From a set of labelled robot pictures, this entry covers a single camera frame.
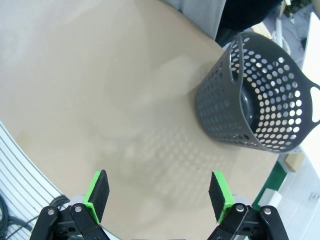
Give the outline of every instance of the gray plastic basket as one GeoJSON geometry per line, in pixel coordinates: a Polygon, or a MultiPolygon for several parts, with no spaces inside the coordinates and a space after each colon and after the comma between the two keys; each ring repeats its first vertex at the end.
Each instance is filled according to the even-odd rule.
{"type": "Polygon", "coordinates": [[[312,121],[312,87],[320,90],[277,44],[240,33],[200,85],[196,113],[216,140],[287,153],[320,123],[312,121]]]}

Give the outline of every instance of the screw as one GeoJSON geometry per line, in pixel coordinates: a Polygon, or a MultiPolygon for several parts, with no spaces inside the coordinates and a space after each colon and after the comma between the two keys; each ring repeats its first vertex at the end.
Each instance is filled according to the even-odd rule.
{"type": "Polygon", "coordinates": [[[265,209],[263,210],[263,212],[264,212],[265,214],[267,214],[267,215],[270,215],[270,214],[271,214],[270,208],[265,208],[265,209]]]}
{"type": "Polygon", "coordinates": [[[48,214],[49,214],[49,215],[52,215],[52,214],[54,214],[54,213],[55,213],[55,210],[53,210],[53,209],[49,209],[49,210],[48,210],[48,214]]]}
{"type": "Polygon", "coordinates": [[[237,206],[235,207],[235,209],[236,209],[238,212],[243,212],[243,211],[245,210],[244,206],[242,206],[242,205],[237,205],[237,206]]]}
{"type": "Polygon", "coordinates": [[[81,210],[82,210],[82,207],[80,207],[80,206],[76,206],[75,208],[74,208],[74,210],[78,213],[78,212],[81,212],[81,210]]]}

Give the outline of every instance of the laundry basket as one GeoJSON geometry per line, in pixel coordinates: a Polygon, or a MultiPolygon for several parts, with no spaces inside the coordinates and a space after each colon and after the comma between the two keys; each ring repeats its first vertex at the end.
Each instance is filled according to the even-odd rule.
{"type": "Polygon", "coordinates": [[[196,114],[216,140],[287,153],[319,124],[312,121],[312,87],[320,89],[281,47],[240,33],[200,85],[196,114]]]}

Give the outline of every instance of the green strip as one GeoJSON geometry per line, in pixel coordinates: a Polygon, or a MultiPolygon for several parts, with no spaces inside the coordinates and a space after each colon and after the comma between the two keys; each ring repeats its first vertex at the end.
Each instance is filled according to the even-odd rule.
{"type": "Polygon", "coordinates": [[[278,191],[280,189],[282,183],[284,182],[286,176],[287,176],[286,171],[282,168],[281,164],[277,161],[275,163],[269,177],[267,178],[263,187],[261,188],[261,191],[259,192],[258,196],[254,200],[252,208],[254,210],[259,211],[260,206],[258,205],[258,202],[260,201],[265,190],[272,189],[272,190],[278,191]]]}
{"type": "Polygon", "coordinates": [[[228,186],[227,180],[226,180],[223,172],[222,171],[214,171],[213,173],[219,183],[219,186],[221,188],[221,191],[222,191],[222,194],[224,197],[223,210],[222,210],[222,213],[221,213],[219,220],[218,220],[218,223],[220,224],[223,221],[223,219],[225,218],[229,209],[235,204],[235,199],[232,196],[232,193],[230,191],[230,188],[228,186]]]}
{"type": "Polygon", "coordinates": [[[95,206],[92,202],[89,202],[89,199],[90,199],[90,196],[92,194],[92,192],[94,191],[95,189],[95,186],[96,186],[96,183],[98,181],[98,178],[100,176],[100,171],[96,171],[95,174],[94,174],[94,177],[93,177],[93,180],[91,182],[91,185],[89,187],[89,190],[88,192],[86,193],[85,197],[84,197],[84,200],[83,200],[83,204],[86,206],[86,208],[91,211],[92,215],[93,215],[93,218],[94,220],[96,221],[97,224],[100,224],[100,221],[98,219],[98,216],[97,216],[97,213],[96,213],[96,209],[95,209],[95,206]]]}

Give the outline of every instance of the beige tabletop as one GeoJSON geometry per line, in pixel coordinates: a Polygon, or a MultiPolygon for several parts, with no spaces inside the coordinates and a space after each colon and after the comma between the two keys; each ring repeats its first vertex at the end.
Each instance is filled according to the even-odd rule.
{"type": "Polygon", "coordinates": [[[106,169],[110,232],[207,239],[211,171],[255,199],[277,155],[200,128],[195,92],[223,50],[181,13],[157,0],[5,7],[0,120],[68,197],[106,169]]]}

